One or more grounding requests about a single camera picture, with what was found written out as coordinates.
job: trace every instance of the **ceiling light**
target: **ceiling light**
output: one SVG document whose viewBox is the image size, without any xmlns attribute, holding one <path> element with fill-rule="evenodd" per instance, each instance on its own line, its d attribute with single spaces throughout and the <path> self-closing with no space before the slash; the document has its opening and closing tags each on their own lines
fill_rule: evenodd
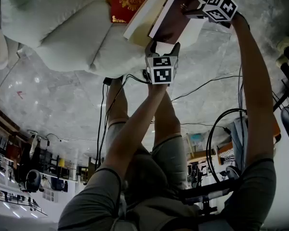
<svg viewBox="0 0 289 231">
<path fill-rule="evenodd" d="M 8 209 L 10 208 L 9 205 L 7 203 L 3 203 L 5 205 L 5 207 L 7 207 Z"/>
<path fill-rule="evenodd" d="M 19 216 L 15 211 L 13 211 L 13 214 L 14 214 L 15 216 L 17 216 L 18 218 L 20 218 L 20 216 Z"/>
</svg>

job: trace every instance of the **gray t-shirt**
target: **gray t-shirt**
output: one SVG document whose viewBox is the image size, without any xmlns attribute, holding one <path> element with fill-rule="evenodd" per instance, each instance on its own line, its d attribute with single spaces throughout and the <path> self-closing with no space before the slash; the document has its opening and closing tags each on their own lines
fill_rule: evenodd
<svg viewBox="0 0 289 231">
<path fill-rule="evenodd" d="M 119 218 L 121 179 L 113 169 L 101 167 L 86 188 L 67 204 L 58 230 L 159 231 L 178 227 L 200 231 L 259 230 L 276 189 L 272 159 L 253 163 L 245 169 L 240 180 L 240 186 L 215 220 L 198 217 L 195 207 L 163 196 L 146 199 L 129 210 L 125 218 Z"/>
</svg>

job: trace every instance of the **railing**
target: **railing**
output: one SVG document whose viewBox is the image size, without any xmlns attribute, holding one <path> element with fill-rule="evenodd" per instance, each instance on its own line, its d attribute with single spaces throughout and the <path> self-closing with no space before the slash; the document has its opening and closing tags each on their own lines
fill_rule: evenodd
<svg viewBox="0 0 289 231">
<path fill-rule="evenodd" d="M 44 215 L 47 216 L 45 212 L 39 207 L 39 205 L 35 202 L 34 199 L 31 199 L 30 197 L 24 197 L 21 195 L 15 195 L 12 193 L 4 192 L 0 190 L 0 201 L 14 204 L 14 205 L 25 205 L 29 206 L 33 210 L 36 210 Z"/>
</svg>

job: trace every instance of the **gold emblem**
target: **gold emblem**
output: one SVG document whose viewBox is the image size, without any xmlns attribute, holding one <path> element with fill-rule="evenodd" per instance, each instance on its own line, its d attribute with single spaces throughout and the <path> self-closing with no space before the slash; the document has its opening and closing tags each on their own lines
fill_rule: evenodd
<svg viewBox="0 0 289 231">
<path fill-rule="evenodd" d="M 117 19 L 114 15 L 112 16 L 112 22 L 120 22 L 120 23 L 127 23 L 124 20 Z"/>
<path fill-rule="evenodd" d="M 128 6 L 128 9 L 132 11 L 138 10 L 144 1 L 145 0 L 119 0 L 119 2 L 122 3 L 122 8 Z"/>
</svg>

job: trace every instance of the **tile floor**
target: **tile floor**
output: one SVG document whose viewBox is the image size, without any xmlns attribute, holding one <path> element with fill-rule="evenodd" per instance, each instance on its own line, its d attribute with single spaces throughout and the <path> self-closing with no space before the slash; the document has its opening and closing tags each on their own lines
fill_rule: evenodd
<svg viewBox="0 0 289 231">
<path fill-rule="evenodd" d="M 276 44 L 289 35 L 289 0 L 235 0 L 246 17 L 269 69 L 273 90 L 283 89 L 284 75 L 275 66 Z M 223 74 L 238 74 L 240 55 L 233 30 L 205 23 L 198 41 L 181 53 L 172 98 Z M 96 153 L 99 110 L 104 78 L 84 71 L 55 72 L 48 69 L 37 54 L 24 47 L 21 59 L 12 68 L 0 70 L 0 109 L 23 131 L 32 129 L 50 136 L 49 147 L 60 156 L 86 165 Z M 144 84 L 129 80 L 125 87 L 131 115 L 145 99 Z M 181 123 L 212 124 L 224 110 L 237 107 L 237 78 L 209 83 L 193 94 L 178 99 L 174 108 Z M 224 123 L 230 122 L 230 116 Z M 182 133 L 204 132 L 202 125 L 182 125 Z M 151 150 L 154 138 L 151 126 L 144 146 Z"/>
</svg>

